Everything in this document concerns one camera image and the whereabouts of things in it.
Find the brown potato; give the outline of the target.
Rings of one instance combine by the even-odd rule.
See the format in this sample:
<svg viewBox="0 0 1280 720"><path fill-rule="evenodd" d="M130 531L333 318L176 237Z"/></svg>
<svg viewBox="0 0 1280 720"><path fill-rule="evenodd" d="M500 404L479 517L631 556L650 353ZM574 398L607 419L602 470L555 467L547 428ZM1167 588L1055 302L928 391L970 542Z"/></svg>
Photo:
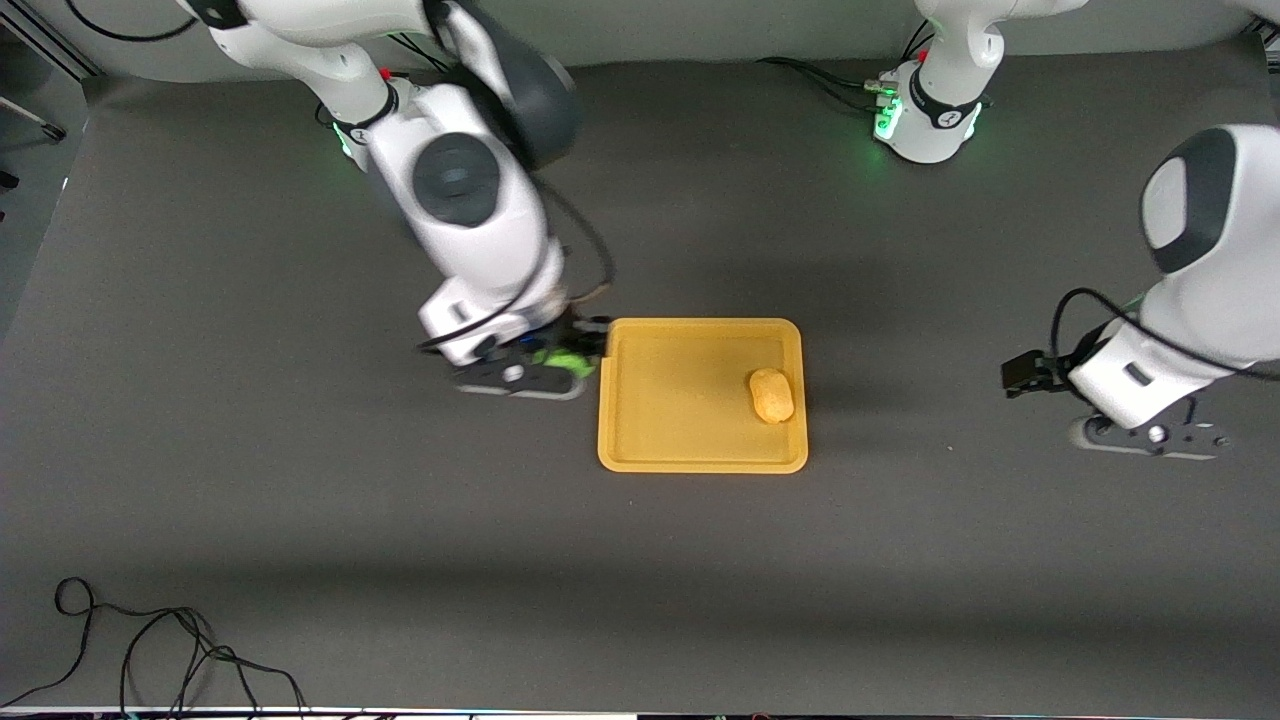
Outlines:
<svg viewBox="0 0 1280 720"><path fill-rule="evenodd" d="M796 413L796 401L788 378L776 368L759 368L748 378L751 406L756 418L767 424L782 424Z"/></svg>

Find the grey metal frame rail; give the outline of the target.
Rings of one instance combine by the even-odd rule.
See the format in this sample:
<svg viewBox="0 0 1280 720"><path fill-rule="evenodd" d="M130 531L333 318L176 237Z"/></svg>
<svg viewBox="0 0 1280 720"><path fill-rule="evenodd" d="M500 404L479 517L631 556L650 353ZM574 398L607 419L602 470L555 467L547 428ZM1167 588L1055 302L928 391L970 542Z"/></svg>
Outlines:
<svg viewBox="0 0 1280 720"><path fill-rule="evenodd" d="M104 70L44 19L26 0L0 0L0 24L46 63L77 82L102 77Z"/></svg>

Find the yellow plastic tray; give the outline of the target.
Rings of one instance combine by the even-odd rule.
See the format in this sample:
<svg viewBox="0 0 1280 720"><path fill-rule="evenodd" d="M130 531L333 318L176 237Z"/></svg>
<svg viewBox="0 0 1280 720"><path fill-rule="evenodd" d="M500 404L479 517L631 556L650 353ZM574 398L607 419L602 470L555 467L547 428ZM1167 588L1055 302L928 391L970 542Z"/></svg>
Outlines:
<svg viewBox="0 0 1280 720"><path fill-rule="evenodd" d="M794 405L755 411L780 373ZM617 473L791 474L809 459L803 342L783 318L621 318L600 365L596 454Z"/></svg>

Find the green apple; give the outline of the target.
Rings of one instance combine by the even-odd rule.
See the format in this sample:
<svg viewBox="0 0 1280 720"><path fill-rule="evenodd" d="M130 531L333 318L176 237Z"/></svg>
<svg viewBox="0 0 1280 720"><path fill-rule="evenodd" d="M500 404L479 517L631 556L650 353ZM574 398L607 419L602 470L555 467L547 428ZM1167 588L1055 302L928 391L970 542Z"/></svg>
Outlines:
<svg viewBox="0 0 1280 720"><path fill-rule="evenodd" d="M596 370L594 356L566 347L539 348L532 354L532 363L566 370L579 379L588 378Z"/></svg>

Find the grey stand leg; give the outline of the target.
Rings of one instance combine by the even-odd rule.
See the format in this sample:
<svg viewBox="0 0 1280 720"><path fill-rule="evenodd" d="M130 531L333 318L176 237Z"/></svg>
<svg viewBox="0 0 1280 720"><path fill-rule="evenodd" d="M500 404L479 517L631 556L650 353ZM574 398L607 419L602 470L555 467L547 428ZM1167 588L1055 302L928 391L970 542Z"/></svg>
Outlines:
<svg viewBox="0 0 1280 720"><path fill-rule="evenodd" d="M0 109L37 126L44 136L54 143L60 143L67 138L67 132L60 126L45 120L42 117L3 95L0 95Z"/></svg>

